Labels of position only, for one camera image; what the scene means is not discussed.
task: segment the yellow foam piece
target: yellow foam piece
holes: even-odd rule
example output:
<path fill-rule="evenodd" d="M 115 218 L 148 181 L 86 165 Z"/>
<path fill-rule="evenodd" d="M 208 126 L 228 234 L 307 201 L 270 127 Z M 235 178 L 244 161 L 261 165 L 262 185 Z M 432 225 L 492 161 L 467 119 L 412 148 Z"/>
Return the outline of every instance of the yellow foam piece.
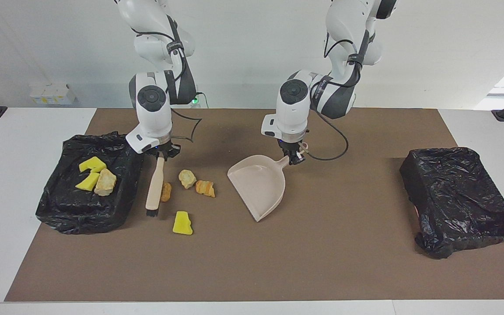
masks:
<path fill-rule="evenodd" d="M 99 177 L 99 173 L 90 173 L 88 174 L 88 177 L 84 179 L 84 181 L 78 183 L 75 187 L 84 191 L 92 191 L 93 189 L 95 189 L 96 182 L 98 182 Z"/>
<path fill-rule="evenodd" d="M 96 156 L 93 156 L 90 159 L 79 164 L 79 171 L 80 172 L 84 172 L 84 171 L 90 169 L 91 173 L 99 173 L 100 171 L 102 171 L 105 168 L 106 168 L 106 163 L 101 161 Z"/>
<path fill-rule="evenodd" d="M 174 219 L 174 227 L 172 228 L 174 233 L 179 235 L 192 235 L 194 230 L 192 230 L 192 222 L 188 213 L 186 211 L 178 211 L 176 213 L 176 219 Z"/>

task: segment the dustpan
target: dustpan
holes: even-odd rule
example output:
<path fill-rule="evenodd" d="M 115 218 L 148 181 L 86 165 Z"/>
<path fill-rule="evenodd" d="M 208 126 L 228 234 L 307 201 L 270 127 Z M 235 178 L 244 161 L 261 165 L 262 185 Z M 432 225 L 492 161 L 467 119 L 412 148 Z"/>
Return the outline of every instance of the dustpan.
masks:
<path fill-rule="evenodd" d="M 228 178 L 256 222 L 270 214 L 283 199 L 283 169 L 287 165 L 288 156 L 274 161 L 264 155 L 254 155 L 228 170 Z"/>

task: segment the brown table surface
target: brown table surface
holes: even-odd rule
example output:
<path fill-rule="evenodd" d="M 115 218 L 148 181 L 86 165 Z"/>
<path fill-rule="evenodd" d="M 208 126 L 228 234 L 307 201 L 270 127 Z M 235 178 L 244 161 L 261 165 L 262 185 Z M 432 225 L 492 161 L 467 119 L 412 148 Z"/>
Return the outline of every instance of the brown table surface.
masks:
<path fill-rule="evenodd" d="M 286 168 L 283 201 L 260 223 L 226 173 L 250 155 L 281 157 L 276 141 L 259 133 L 272 111 L 180 112 L 204 121 L 195 143 L 180 141 L 182 153 L 165 166 L 173 191 L 159 218 L 144 209 L 148 156 L 126 224 L 98 235 L 61 235 L 42 224 L 6 301 L 504 299 L 504 243 L 435 260 L 413 240 L 417 217 L 398 169 L 411 149 L 456 146 L 438 111 L 352 109 L 336 121 L 348 154 Z M 175 133 L 189 134 L 190 122 L 174 120 Z M 136 124 L 134 110 L 99 109 L 87 134 L 127 133 Z M 314 154 L 342 150 L 315 115 L 309 128 Z M 216 199 L 184 190 L 182 169 L 214 181 Z M 194 235 L 172 232 L 180 210 L 190 213 Z"/>

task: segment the white table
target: white table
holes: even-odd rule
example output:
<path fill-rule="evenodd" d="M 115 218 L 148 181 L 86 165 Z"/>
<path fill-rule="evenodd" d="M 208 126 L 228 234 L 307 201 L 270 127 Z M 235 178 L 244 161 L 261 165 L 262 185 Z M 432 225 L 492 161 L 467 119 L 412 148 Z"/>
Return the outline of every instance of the white table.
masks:
<path fill-rule="evenodd" d="M 95 109 L 10 108 L 0 119 L 0 314 L 353 314 L 497 315 L 504 301 L 303 301 L 240 303 L 4 303 L 40 222 L 42 188 L 61 155 L 60 143 L 83 134 Z M 459 146 L 480 153 L 504 196 L 504 123 L 490 112 L 440 110 Z M 31 152 L 40 150 L 40 155 Z"/>

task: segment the black garbage bag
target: black garbage bag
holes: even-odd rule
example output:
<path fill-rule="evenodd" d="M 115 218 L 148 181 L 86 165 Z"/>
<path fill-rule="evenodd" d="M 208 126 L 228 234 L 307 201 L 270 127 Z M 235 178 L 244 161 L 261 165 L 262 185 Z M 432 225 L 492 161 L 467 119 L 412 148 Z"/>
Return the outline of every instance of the black garbage bag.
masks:
<path fill-rule="evenodd" d="M 416 243 L 445 259 L 504 242 L 504 198 L 473 150 L 413 150 L 400 168 L 421 232 Z"/>
<path fill-rule="evenodd" d="M 79 164 L 93 156 L 117 177 L 109 196 L 75 188 L 89 174 L 88 170 L 80 173 Z M 105 233 L 120 227 L 135 200 L 143 160 L 118 132 L 64 141 L 62 157 L 44 187 L 36 217 L 67 235 Z"/>

